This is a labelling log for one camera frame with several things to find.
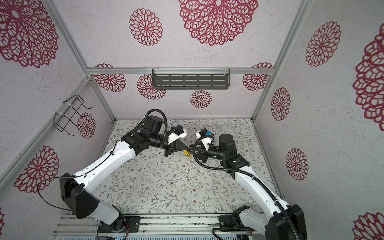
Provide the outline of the yellow key tag windowed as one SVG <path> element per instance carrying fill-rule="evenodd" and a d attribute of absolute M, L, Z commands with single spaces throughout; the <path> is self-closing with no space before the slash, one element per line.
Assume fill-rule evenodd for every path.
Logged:
<path fill-rule="evenodd" d="M 189 151 L 184 151 L 184 155 L 188 158 L 192 158 L 192 154 Z"/>

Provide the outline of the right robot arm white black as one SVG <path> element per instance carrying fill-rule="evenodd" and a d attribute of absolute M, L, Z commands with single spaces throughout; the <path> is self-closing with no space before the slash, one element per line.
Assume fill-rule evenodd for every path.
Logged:
<path fill-rule="evenodd" d="M 218 146 L 214 145 L 214 135 L 209 131 L 201 130 L 196 137 L 189 152 L 197 164 L 230 174 L 262 209 L 261 213 L 248 206 L 237 209 L 233 213 L 235 222 L 232 227 L 221 227 L 221 231 L 256 231 L 267 240 L 308 239 L 303 210 L 298 205 L 288 204 L 264 184 L 250 163 L 238 154 L 232 135 L 220 135 Z"/>

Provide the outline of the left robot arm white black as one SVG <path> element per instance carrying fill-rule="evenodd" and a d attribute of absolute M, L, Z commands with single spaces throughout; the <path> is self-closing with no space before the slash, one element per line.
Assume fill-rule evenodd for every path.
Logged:
<path fill-rule="evenodd" d="M 95 219 L 112 232 L 123 232 L 127 228 L 125 215 L 117 207 L 94 196 L 94 191 L 123 164 L 150 147 L 164 150 L 166 157 L 186 151 L 188 147 L 181 141 L 186 136 L 187 130 L 180 125 L 168 128 L 163 111 L 149 110 L 131 131 L 116 141 L 108 153 L 74 175 L 65 173 L 58 178 L 65 210 L 78 219 Z"/>

